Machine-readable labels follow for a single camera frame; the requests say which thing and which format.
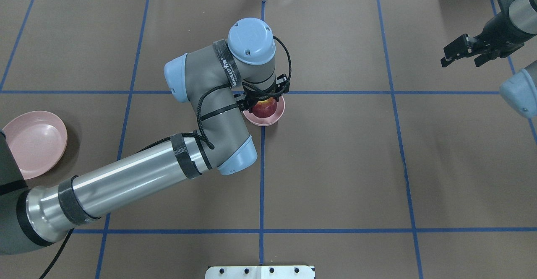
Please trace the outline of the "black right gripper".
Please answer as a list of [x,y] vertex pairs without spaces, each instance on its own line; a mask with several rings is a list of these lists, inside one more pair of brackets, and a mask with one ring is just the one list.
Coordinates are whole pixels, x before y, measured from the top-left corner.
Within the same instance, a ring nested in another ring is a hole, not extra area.
[[500,11],[470,37],[463,34],[443,48],[441,66],[448,67],[462,58],[505,58],[533,38],[533,0],[497,0]]

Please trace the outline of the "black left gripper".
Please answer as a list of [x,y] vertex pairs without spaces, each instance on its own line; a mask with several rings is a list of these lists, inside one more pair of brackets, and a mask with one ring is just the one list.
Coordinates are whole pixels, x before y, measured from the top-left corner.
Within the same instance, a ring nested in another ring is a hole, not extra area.
[[243,94],[235,95],[240,112],[252,112],[257,103],[267,99],[275,99],[278,102],[280,97],[289,92],[290,77],[286,74],[281,74],[276,78],[269,78],[269,81],[272,84],[265,90],[261,90],[261,88],[252,83],[242,82]]

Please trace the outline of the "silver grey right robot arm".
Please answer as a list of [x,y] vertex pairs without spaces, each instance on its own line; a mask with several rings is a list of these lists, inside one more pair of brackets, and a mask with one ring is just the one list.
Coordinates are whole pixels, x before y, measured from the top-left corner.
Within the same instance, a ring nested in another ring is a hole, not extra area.
[[[480,34],[463,34],[447,44],[441,59],[443,68],[454,61],[474,57],[476,67],[507,58],[537,34],[537,0],[497,0],[500,11]],[[499,87],[499,94],[514,111],[525,118],[537,114],[536,63],[513,74]]]

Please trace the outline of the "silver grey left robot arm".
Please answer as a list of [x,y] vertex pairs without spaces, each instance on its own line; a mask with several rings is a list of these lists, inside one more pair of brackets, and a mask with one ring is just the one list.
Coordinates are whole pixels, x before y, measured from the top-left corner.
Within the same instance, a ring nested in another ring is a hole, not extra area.
[[1,254],[48,247],[78,226],[209,170],[230,175],[251,166],[257,151],[242,112],[289,90],[290,75],[274,72],[278,41],[265,21],[244,18],[226,39],[169,61],[169,90],[192,105],[198,128],[52,187],[28,187],[1,132]]

